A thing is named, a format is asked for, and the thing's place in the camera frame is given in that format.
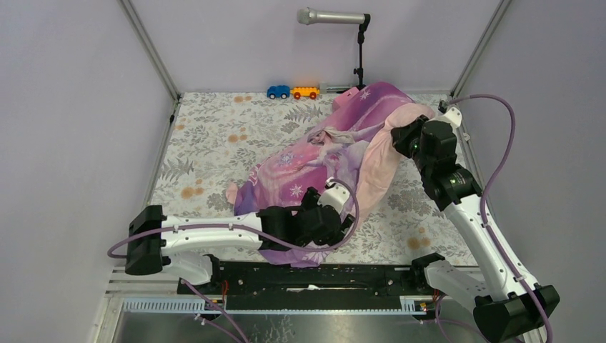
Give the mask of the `pink purple Elsa pillowcase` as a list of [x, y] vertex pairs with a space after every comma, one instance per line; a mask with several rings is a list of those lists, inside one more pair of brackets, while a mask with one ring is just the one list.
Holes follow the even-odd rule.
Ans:
[[236, 215], [271, 206], [300, 204], [309, 187], [336, 178], [352, 188], [362, 223], [392, 183], [402, 155], [392, 146], [391, 129], [435, 112], [395, 86], [366, 86], [305, 136], [249, 172], [241, 186], [230, 184], [227, 201]]

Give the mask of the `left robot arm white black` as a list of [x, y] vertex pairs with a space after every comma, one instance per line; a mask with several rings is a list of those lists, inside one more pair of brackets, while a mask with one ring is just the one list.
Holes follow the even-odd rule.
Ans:
[[307, 257], [318, 264], [352, 236], [358, 215], [346, 212], [348, 204], [358, 205], [355, 195], [331, 180], [323, 192], [308, 188], [299, 205], [221, 219], [169, 216], [162, 206], [149, 205], [129, 224], [125, 272], [166, 272], [211, 294], [222, 283], [219, 260], [201, 251], [240, 248], [258, 251], [272, 264], [295, 267]]

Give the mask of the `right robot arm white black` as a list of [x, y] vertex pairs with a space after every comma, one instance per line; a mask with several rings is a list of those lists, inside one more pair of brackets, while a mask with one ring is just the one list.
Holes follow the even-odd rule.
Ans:
[[456, 108], [391, 130], [397, 152], [414, 161], [425, 193], [466, 242], [482, 280], [451, 265], [437, 253], [415, 259], [411, 288], [433, 289], [468, 310], [488, 342], [551, 342], [549, 316], [560, 302], [552, 285], [543, 285], [522, 263], [487, 208], [487, 190], [456, 162]]

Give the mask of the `pink wedge box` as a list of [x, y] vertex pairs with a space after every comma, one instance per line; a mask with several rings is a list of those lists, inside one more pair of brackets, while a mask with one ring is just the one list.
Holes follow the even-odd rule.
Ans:
[[354, 97], [359, 92], [357, 87], [352, 87], [342, 93], [339, 93], [332, 101], [332, 111], [337, 111], [342, 108], [345, 104], [347, 104], [352, 97]]

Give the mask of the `orange yellow toy wagon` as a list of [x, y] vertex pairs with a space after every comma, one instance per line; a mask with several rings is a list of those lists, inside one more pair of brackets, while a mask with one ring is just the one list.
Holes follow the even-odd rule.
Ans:
[[290, 93], [297, 100], [304, 97], [316, 99], [320, 94], [320, 90], [317, 87], [294, 87], [290, 89]]

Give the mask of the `black microphone stand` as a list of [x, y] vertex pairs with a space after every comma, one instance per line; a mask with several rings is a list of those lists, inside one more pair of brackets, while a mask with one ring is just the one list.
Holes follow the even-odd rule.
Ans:
[[370, 14], [363, 14], [364, 21], [358, 26], [357, 44], [358, 44], [358, 66], [353, 69], [353, 74], [357, 76], [357, 89], [365, 88], [364, 84], [364, 67], [363, 67], [363, 44], [365, 42], [365, 34], [371, 21]]

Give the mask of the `blue toy car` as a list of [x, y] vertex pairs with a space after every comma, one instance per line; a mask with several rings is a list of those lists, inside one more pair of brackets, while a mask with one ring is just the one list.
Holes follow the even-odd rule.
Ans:
[[288, 99], [291, 89], [287, 85], [272, 85], [267, 89], [266, 96], [269, 99]]

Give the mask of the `floral table mat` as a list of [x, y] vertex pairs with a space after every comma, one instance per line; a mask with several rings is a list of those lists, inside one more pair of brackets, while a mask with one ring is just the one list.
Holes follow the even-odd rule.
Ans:
[[[331, 94], [317, 99], [269, 99], [262, 93], [187, 93], [174, 122], [151, 198], [166, 214], [223, 218], [233, 215], [225, 191], [243, 184], [249, 170], [277, 154], [332, 113]], [[403, 159], [366, 221], [338, 250], [333, 264], [409, 264], [436, 252], [456, 266], [476, 261], [464, 239], [425, 194], [414, 163]]]

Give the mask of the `silver microphone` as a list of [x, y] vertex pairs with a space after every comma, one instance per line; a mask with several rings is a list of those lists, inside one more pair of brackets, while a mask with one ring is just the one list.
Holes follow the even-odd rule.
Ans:
[[367, 23], [369, 14], [319, 11], [306, 7], [297, 11], [297, 22], [304, 25], [312, 24], [356, 24]]

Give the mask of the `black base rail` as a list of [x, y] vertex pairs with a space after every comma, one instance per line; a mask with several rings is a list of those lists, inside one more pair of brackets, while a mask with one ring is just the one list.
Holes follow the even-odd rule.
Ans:
[[[439, 296], [410, 266], [381, 264], [293, 268], [262, 262], [220, 262], [218, 275], [195, 290], [224, 300], [231, 312], [297, 314], [418, 312], [421, 303], [429, 304]], [[415, 306], [409, 308], [406, 300], [415, 301]]]

